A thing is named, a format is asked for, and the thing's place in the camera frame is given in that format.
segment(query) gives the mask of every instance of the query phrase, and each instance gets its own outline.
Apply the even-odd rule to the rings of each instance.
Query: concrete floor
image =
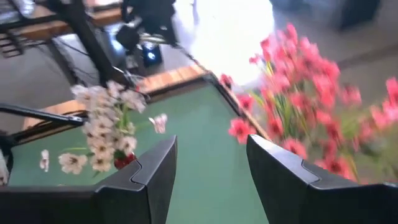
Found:
[[[322,23],[322,10],[312,14],[273,11],[267,0],[247,0],[244,5],[227,0],[197,0],[196,9],[190,0],[177,0],[175,26],[184,47],[216,74],[227,73],[240,85],[252,85],[258,78],[248,58],[259,50],[258,43],[270,32],[292,22],[299,34],[316,42],[320,52],[329,59],[342,62],[367,52],[382,49],[382,57],[350,64],[342,70],[343,82],[359,85],[368,101],[385,94],[384,81],[398,74],[398,20],[396,0],[384,0],[376,21],[345,33],[338,33]],[[62,37],[79,46],[74,35]],[[180,52],[162,47],[164,64],[157,69],[175,69],[191,62]],[[84,55],[70,52],[76,66],[92,73],[95,69]],[[0,101],[45,108],[72,99],[66,79],[50,58],[37,49],[24,56],[0,59]],[[22,118],[0,114],[0,129],[19,131]]]

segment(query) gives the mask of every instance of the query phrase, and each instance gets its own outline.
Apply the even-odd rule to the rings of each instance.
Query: blue light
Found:
[[[148,58],[151,59],[151,60],[154,60],[154,59],[156,58],[155,54],[153,54],[152,52],[149,52],[149,53],[147,54],[147,56],[148,56]]]

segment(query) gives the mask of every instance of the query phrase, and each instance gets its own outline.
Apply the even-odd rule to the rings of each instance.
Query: flower vase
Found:
[[[117,170],[123,169],[125,166],[129,165],[132,161],[137,159],[136,155],[132,152],[128,156],[122,158],[117,158],[114,160],[113,165]]]

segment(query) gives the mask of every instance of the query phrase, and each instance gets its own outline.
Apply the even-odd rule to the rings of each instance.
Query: green table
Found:
[[[151,126],[137,133],[139,156],[159,140],[178,136],[177,176],[167,223],[268,223],[250,174],[245,145],[228,135],[233,108],[214,85],[195,82],[160,96],[135,123],[166,113],[166,134]],[[73,128],[13,148],[10,186],[92,185],[116,172],[97,175],[86,166],[81,175],[64,174],[57,157],[68,147],[84,147],[81,128]],[[40,152],[50,151],[50,170],[39,168]]]

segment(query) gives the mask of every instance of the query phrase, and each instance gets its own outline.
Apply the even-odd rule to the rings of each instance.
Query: flower bouquet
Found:
[[[242,110],[257,115],[257,123],[265,123],[266,137],[346,179],[397,180],[396,150],[389,147],[398,120],[395,78],[386,82],[388,97],[381,104],[364,108],[359,89],[340,85],[337,64],[322,58],[307,38],[299,39],[292,24],[260,45],[262,54],[249,62],[263,74],[262,85],[245,91],[238,100]],[[227,87],[233,84],[227,75],[220,82]],[[244,144],[255,130],[236,118],[229,133]]]
[[[75,99],[85,105],[88,113],[88,121],[82,127],[88,147],[65,149],[81,152],[79,155],[69,152],[59,155],[59,163],[65,173],[79,174],[90,161],[92,169],[98,174],[109,171],[112,163],[115,168],[122,169],[136,159],[134,150],[137,140],[134,133],[145,124],[135,126],[129,119],[128,111],[143,112],[146,107],[144,96],[113,81],[109,81],[107,86],[72,87]],[[166,114],[148,120],[157,133],[165,133],[166,122]],[[42,151],[40,167],[45,172],[49,170],[47,150]]]

